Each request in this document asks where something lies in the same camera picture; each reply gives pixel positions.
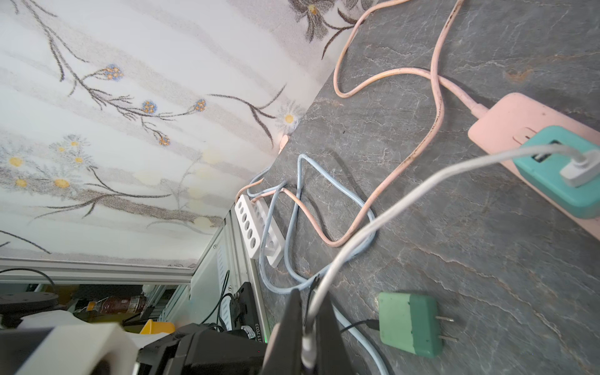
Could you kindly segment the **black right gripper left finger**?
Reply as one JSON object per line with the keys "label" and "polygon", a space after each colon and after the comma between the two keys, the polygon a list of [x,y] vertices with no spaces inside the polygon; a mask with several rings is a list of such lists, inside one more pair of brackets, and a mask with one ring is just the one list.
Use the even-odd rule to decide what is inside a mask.
{"label": "black right gripper left finger", "polygon": [[269,340],[268,356],[263,361],[261,374],[301,374],[303,340],[303,305],[298,289],[292,290],[277,334]]}

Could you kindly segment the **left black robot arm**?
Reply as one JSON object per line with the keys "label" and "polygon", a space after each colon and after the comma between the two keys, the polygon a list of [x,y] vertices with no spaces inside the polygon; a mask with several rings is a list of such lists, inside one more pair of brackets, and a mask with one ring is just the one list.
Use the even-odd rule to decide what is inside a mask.
{"label": "left black robot arm", "polygon": [[137,374],[258,374],[267,344],[191,323],[140,349]]}

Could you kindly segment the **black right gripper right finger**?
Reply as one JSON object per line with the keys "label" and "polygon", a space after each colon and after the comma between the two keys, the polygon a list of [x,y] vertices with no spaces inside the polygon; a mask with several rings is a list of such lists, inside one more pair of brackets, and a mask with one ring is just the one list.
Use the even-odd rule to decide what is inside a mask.
{"label": "black right gripper right finger", "polygon": [[330,295],[323,300],[316,318],[317,364],[318,375],[351,375],[354,374],[352,364],[338,321],[334,314]]}

